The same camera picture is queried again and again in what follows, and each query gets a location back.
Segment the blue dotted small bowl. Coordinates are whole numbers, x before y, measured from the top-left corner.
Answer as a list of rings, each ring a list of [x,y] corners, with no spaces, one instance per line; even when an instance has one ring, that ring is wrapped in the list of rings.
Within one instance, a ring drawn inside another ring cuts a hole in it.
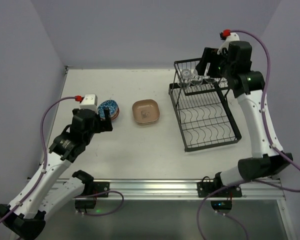
[[[104,108],[109,108],[110,112],[114,111],[116,108],[118,108],[118,104],[116,101],[112,100],[112,99],[109,99],[109,100],[106,100],[104,102],[102,102],[97,110],[98,110],[98,113],[99,113],[99,116],[104,119]]]

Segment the brown square panda plate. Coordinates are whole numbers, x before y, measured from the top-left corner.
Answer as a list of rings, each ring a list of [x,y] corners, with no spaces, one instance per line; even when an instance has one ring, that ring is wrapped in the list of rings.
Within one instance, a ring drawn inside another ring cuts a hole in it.
[[[139,100],[132,105],[132,114],[134,121],[154,121],[160,118],[159,105],[153,99]]]

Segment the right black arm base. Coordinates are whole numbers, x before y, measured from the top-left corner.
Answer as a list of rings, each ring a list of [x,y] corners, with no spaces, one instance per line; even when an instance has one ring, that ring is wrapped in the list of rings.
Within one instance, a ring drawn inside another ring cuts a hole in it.
[[[217,191],[212,198],[225,198],[225,200],[212,200],[211,207],[218,212],[229,213],[233,207],[233,199],[241,198],[243,196],[241,187],[236,185],[232,187],[223,188],[221,182],[217,179],[211,179],[209,176],[204,176],[196,183],[197,194],[199,198],[205,198],[213,192]]]

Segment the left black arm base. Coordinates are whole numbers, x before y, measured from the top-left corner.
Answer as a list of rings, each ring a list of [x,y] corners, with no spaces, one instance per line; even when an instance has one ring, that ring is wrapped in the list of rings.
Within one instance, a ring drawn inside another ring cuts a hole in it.
[[[93,181],[84,187],[83,193],[79,196],[88,196],[98,193],[103,193],[110,189],[110,183],[107,181]],[[97,204],[97,197],[92,199],[84,200],[83,198],[76,198],[74,202],[74,207],[77,211],[84,211],[87,213],[87,210],[94,209]]]

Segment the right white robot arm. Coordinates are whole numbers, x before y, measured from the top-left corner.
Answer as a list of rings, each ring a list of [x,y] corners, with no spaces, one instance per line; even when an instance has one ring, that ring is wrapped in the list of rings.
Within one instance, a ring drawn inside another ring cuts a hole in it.
[[[213,180],[217,189],[240,181],[273,176],[289,165],[280,156],[284,150],[276,138],[273,124],[268,123],[268,131],[264,128],[262,115],[270,115],[266,102],[262,100],[265,80],[261,72],[251,69],[251,55],[252,46],[249,42],[232,41],[221,53],[216,48],[205,47],[195,67],[199,75],[207,73],[211,78],[227,80],[242,109],[250,136],[252,156],[240,159],[229,170],[216,173]],[[268,140],[267,133],[273,142]]]

